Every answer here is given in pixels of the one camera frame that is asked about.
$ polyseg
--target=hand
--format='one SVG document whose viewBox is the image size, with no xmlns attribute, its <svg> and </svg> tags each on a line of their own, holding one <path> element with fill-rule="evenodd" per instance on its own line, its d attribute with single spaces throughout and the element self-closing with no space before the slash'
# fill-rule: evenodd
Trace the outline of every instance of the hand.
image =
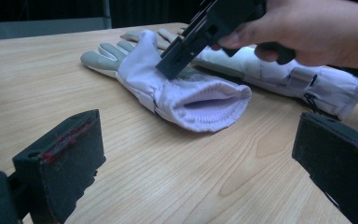
<svg viewBox="0 0 358 224">
<path fill-rule="evenodd" d="M 337 65 L 358 68 L 358 4 L 344 0 L 269 0 L 267 13 L 243 23 L 219 44 L 238 49 L 252 44 L 278 42 L 296 52 L 308 66 Z M 262 60 L 278 54 L 256 48 Z"/>
</svg>

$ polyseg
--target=wooden table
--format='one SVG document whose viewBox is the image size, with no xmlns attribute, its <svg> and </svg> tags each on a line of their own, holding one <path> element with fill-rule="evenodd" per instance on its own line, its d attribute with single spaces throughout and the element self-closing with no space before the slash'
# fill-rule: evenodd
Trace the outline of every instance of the wooden table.
<svg viewBox="0 0 358 224">
<path fill-rule="evenodd" d="M 238 122 L 192 133 L 79 61 L 127 30 L 181 26 L 0 41 L 0 170 L 14 172 L 12 157 L 64 119 L 99 109 L 107 161 L 67 223 L 348 223 L 291 157 L 305 104 L 252 87 Z M 358 105 L 345 123 L 358 130 Z"/>
</svg>

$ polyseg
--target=white fabric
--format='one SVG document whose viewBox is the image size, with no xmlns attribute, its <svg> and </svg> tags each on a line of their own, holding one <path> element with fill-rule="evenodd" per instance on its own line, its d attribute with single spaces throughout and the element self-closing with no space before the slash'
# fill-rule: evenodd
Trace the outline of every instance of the white fabric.
<svg viewBox="0 0 358 224">
<path fill-rule="evenodd" d="M 222 50 L 207 48 L 193 63 L 239 77 L 268 91 L 315 103 L 339 119 L 345 119 L 358 102 L 358 77 L 331 67 L 303 66 L 295 60 L 285 65 L 267 63 L 259 60 L 254 49 L 248 47 L 231 58 Z"/>
<path fill-rule="evenodd" d="M 117 78 L 142 105 L 190 131 L 217 132 L 232 125 L 251 99 L 249 87 L 194 73 L 195 70 L 186 70 L 177 79 L 168 80 L 155 67 L 161 58 L 156 34 L 151 31 L 139 34 L 138 45 L 122 61 L 117 72 L 105 69 L 106 58 L 111 58 L 112 63 L 117 59 L 102 49 L 103 56 L 93 51 L 85 53 L 82 63 Z"/>
</svg>

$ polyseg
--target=black tool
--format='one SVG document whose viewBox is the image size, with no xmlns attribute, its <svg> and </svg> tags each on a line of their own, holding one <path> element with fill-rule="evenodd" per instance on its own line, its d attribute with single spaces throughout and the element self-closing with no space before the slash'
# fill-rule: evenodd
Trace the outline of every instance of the black tool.
<svg viewBox="0 0 358 224">
<path fill-rule="evenodd" d="M 74 115 L 13 158 L 0 171 L 0 223 L 63 223 L 105 162 L 98 110 Z"/>
<path fill-rule="evenodd" d="M 358 223 L 358 132 L 322 115 L 303 113 L 293 158 L 352 223 Z"/>
<path fill-rule="evenodd" d="M 231 34 L 241 23 L 261 18 L 266 13 L 262 0 L 204 0 L 200 11 L 192 19 L 182 36 L 177 37 L 162 53 L 156 68 L 167 78 L 176 77 L 205 47 L 217 44 L 218 40 Z M 289 63 L 295 52 L 271 42 L 263 43 L 264 48 L 279 53 L 277 63 Z M 233 56 L 237 49 L 224 49 Z"/>
</svg>

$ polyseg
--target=table surface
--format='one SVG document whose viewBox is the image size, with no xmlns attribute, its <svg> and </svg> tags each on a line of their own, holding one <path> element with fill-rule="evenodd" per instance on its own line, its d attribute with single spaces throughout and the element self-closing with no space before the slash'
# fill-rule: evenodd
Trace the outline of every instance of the table surface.
<svg viewBox="0 0 358 224">
<path fill-rule="evenodd" d="M 127 30 L 181 26 L 0 41 L 0 170 L 13 173 L 12 157 L 64 119 L 99 109 L 107 161 L 67 223 L 349 223 L 291 157 L 305 104 L 251 87 L 234 125 L 192 133 L 80 63 Z M 344 123 L 358 130 L 358 105 Z"/>
</svg>

